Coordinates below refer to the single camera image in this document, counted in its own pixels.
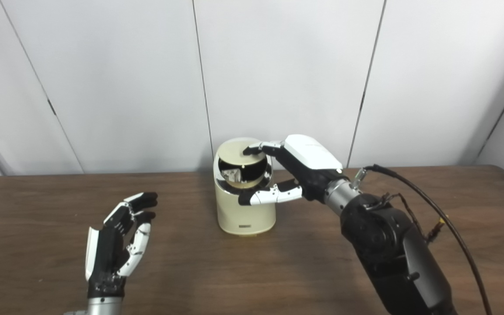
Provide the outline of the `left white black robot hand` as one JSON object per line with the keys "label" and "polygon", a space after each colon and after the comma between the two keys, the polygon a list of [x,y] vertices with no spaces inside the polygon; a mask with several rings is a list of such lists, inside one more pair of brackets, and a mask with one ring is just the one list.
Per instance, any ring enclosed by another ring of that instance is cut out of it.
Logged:
{"label": "left white black robot hand", "polygon": [[127,197],[108,214],[101,229],[88,230],[85,279],[88,299],[123,298],[132,275],[147,249],[151,222],[158,205],[156,192]]}

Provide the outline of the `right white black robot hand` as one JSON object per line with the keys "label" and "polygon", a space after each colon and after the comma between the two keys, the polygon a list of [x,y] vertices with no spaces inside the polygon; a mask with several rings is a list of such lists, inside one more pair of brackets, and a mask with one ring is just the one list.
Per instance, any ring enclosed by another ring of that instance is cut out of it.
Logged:
{"label": "right white black robot hand", "polygon": [[245,156],[260,153],[272,156],[293,179],[240,193],[238,203],[241,206],[282,203],[300,198],[324,203],[332,183],[348,181],[342,163],[320,142],[304,134],[290,134],[283,141],[256,142],[242,153]]}

